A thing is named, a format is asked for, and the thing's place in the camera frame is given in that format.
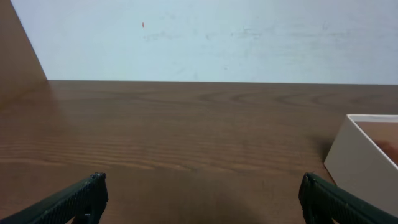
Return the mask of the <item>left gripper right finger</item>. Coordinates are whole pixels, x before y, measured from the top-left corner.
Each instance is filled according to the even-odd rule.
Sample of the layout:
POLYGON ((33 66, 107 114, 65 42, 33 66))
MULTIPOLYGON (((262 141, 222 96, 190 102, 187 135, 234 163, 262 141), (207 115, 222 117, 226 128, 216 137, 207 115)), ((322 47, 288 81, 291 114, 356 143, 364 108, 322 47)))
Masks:
POLYGON ((305 173, 299 201, 306 224, 397 223, 397 217, 355 197, 314 173, 305 173))

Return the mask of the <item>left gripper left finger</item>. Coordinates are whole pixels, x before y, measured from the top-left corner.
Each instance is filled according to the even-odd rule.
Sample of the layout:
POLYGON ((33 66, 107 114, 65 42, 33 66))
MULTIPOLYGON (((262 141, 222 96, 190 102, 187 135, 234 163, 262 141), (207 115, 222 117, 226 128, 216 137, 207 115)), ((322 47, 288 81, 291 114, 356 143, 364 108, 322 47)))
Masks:
POLYGON ((100 222, 108 202, 106 174, 89 177, 1 220, 1 223, 89 223, 100 222))

